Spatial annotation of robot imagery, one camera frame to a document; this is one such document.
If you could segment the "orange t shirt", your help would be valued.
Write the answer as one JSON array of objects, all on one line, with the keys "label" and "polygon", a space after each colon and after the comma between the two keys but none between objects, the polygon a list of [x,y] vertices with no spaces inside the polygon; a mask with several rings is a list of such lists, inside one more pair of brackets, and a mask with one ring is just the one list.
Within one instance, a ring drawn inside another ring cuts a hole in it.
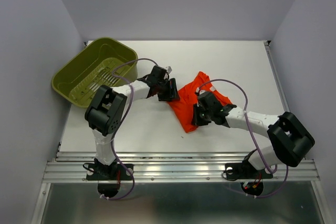
[{"label": "orange t shirt", "polygon": [[232,104],[228,97],[223,96],[216,90],[210,82],[209,76],[200,71],[192,82],[186,84],[178,91],[180,100],[169,102],[171,109],[186,133],[193,132],[199,127],[192,125],[193,105],[197,103],[195,94],[197,88],[214,93],[222,105]]}]

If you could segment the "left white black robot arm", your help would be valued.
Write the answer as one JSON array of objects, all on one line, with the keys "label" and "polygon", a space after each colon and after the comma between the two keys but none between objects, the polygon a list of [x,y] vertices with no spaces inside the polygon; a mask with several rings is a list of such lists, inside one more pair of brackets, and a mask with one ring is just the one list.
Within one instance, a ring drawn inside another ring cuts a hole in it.
[{"label": "left white black robot arm", "polygon": [[85,120],[92,129],[96,156],[93,164],[84,168],[106,179],[113,178],[117,172],[117,158],[112,148],[114,136],[124,117],[130,111],[132,102],[157,96],[159,101],[171,102],[180,99],[176,80],[169,77],[170,68],[154,66],[152,71],[123,86],[101,85],[85,112]]}]

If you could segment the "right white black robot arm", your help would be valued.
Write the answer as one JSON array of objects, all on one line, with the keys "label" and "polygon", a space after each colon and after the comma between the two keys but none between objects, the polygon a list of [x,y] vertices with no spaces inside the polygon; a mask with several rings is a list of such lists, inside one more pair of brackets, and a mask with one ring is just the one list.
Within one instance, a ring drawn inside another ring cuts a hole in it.
[{"label": "right white black robot arm", "polygon": [[228,180],[252,179],[279,164],[296,167],[315,145],[312,135],[291,112],[282,115],[247,112],[234,104],[222,105],[210,91],[198,91],[196,97],[192,125],[205,126],[213,122],[270,140],[269,146],[255,148],[243,161],[227,163],[223,173]]}]

